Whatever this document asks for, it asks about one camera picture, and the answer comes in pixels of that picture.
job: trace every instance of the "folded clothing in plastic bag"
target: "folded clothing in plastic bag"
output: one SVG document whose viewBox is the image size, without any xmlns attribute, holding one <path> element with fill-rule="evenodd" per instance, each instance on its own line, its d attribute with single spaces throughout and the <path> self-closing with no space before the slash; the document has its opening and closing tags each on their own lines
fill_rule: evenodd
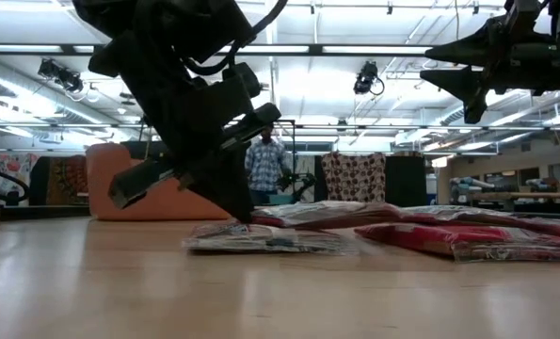
<svg viewBox="0 0 560 339">
<path fill-rule="evenodd" d="M 499 225 L 560 236 L 560 219 L 519 218 L 509 213 L 467 206 L 399 208 L 388 203 L 316 202 L 270 207 L 253 212 L 257 224 L 308 230 L 350 228 L 381 222 L 425 225 Z"/>
<path fill-rule="evenodd" d="M 184 247 L 199 251 L 357 254 L 348 239 L 326 232 L 263 225 L 210 224 L 194 228 Z"/>
<path fill-rule="evenodd" d="M 426 226 L 384 223 L 355 229 L 381 243 L 453 256 L 458 262 L 538 260 L 560 262 L 560 237 L 496 226 Z"/>
<path fill-rule="evenodd" d="M 422 224 L 484 224 L 515 227 L 539 234 L 560 237 L 560 219 L 520 218 L 510 213 L 491 211 L 468 206 L 420 206 L 401 208 L 400 220 Z"/>
<path fill-rule="evenodd" d="M 256 224 L 308 230 L 351 228 L 400 218 L 383 202 L 316 202 L 274 206 L 252 212 Z"/>
</svg>

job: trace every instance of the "red fabric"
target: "red fabric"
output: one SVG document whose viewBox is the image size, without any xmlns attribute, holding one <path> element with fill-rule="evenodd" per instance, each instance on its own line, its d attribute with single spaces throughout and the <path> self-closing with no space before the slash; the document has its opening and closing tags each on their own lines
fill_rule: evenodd
<svg viewBox="0 0 560 339">
<path fill-rule="evenodd" d="M 454 256 L 458 261 L 560 261 L 560 237 L 518 228 L 425 226 L 385 223 L 355 229 L 377 242 L 410 250 Z"/>
<path fill-rule="evenodd" d="M 433 226 L 503 226 L 560 237 L 559 219 L 518 218 L 465 206 L 399 208 L 388 203 L 317 202 L 266 208 L 253 212 L 253 218 L 258 224 L 310 230 L 405 222 Z"/>
</svg>

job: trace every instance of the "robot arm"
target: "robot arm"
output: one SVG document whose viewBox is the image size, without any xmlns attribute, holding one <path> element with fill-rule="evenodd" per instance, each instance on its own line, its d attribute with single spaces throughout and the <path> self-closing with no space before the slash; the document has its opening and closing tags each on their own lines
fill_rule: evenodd
<svg viewBox="0 0 560 339">
<path fill-rule="evenodd" d="M 533 29 L 549 5 L 551 34 Z M 490 18 L 471 36 L 426 51 L 439 61 L 468 65 L 459 71 L 422 71 L 420 76 L 464 104 L 464 121 L 478 123 L 487 109 L 490 89 L 531 89 L 533 95 L 560 90 L 560 0 L 507 0 L 507 13 Z M 474 72 L 472 66 L 483 67 Z"/>
<path fill-rule="evenodd" d="M 244 170 L 251 138 L 280 117 L 272 104 L 254 109 L 261 85 L 238 49 L 280 14 L 279 0 L 251 26 L 234 0 L 73 0 L 77 14 L 112 41 L 94 53 L 92 72 L 120 76 L 167 145 L 161 161 L 147 160 L 115 176 L 109 195 L 119 208 L 137 202 L 171 177 L 181 187 L 249 222 L 253 205 Z M 231 44 L 216 65 L 201 66 Z M 190 72 L 223 81 L 208 85 Z M 238 115 L 236 125 L 228 123 Z"/>
</svg>

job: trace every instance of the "ceiling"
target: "ceiling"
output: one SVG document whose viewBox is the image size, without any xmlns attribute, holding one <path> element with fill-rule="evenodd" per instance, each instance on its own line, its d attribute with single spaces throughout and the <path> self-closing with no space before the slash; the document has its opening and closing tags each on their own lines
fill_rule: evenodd
<svg viewBox="0 0 560 339">
<path fill-rule="evenodd" d="M 268 8 L 263 0 L 241 0 L 238 3 L 252 24 L 258 22 Z M 504 0 L 480 0 L 480 10 L 473 14 L 474 2 L 469 0 L 393 0 L 392 15 L 387 15 L 387 1 L 291 0 L 278 20 L 264 34 L 260 34 L 254 43 L 443 44 L 470 35 L 491 16 L 504 13 L 503 3 Z M 549 26 L 549 17 L 543 13 L 537 22 L 536 31 L 547 32 Z M 107 42 L 108 37 L 76 16 L 71 1 L 0 0 L 0 44 L 91 45 Z M 122 80 L 91 73 L 88 70 L 89 56 L 54 56 L 56 62 L 81 73 L 85 83 L 86 90 L 70 97 L 56 84 L 45 82 L 37 74 L 41 61 L 47 57 L 51 55 L 0 55 L 0 67 L 12 74 L 9 76 L 10 81 L 35 95 L 49 98 L 57 105 L 62 103 L 72 106 L 73 110 L 70 111 L 74 116 L 85 118 L 98 115 L 96 120 L 82 122 L 139 121 L 141 108 L 122 104 L 125 99 L 120 94 L 128 91 Z M 218 57 L 213 57 L 208 63 L 217 60 Z M 356 74 L 367 60 L 376 62 L 386 83 L 385 92 L 374 100 L 371 95 L 357 96 L 353 93 Z M 460 109 L 459 100 L 421 81 L 418 76 L 418 72 L 423 69 L 449 69 L 454 65 L 423 57 L 274 56 L 270 62 L 268 56 L 239 56 L 236 61 L 246 62 L 261 83 L 274 82 L 276 105 L 280 107 L 283 118 L 294 119 L 299 123 L 333 124 L 338 119 L 347 119 L 349 123 L 356 124 L 434 125 Z M 276 68 L 273 78 L 272 66 Z M 547 93 L 535 98 L 532 104 L 524 91 L 505 96 L 493 95 L 493 105 L 481 124 L 489 125 L 531 105 L 548 101 L 555 95 Z M 264 91 L 253 99 L 253 103 L 258 106 L 270 100 L 270 92 Z M 546 107 L 540 118 L 547 119 L 550 114 L 551 108 Z M 530 122 L 525 121 L 538 120 L 537 112 L 529 112 L 506 125 L 528 125 Z M 452 122 L 452 125 L 461 124 L 462 119 Z M 136 135 L 135 131 L 125 132 L 126 137 Z M 422 148 L 424 143 L 428 145 L 462 138 L 458 131 L 440 132 L 426 130 L 416 134 L 416 131 L 398 129 L 375 130 L 364 137 L 357 137 L 357 142 L 374 143 L 378 139 L 373 137 L 390 136 L 408 147 L 417 141 L 418 147 Z M 297 133 L 327 135 L 328 130 L 302 130 Z"/>
</svg>

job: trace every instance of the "orange chair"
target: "orange chair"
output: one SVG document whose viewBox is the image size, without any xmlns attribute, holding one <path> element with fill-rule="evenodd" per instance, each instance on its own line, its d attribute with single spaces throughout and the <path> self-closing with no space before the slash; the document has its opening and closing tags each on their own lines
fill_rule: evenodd
<svg viewBox="0 0 560 339">
<path fill-rule="evenodd" d="M 89 210 L 100 220 L 213 220 L 227 219 L 228 213 L 189 190 L 179 191 L 179 182 L 170 179 L 153 187 L 139 202 L 117 208 L 108 198 L 108 188 L 115 174 L 129 169 L 140 160 L 131 159 L 122 145 L 106 143 L 89 147 Z"/>
</svg>

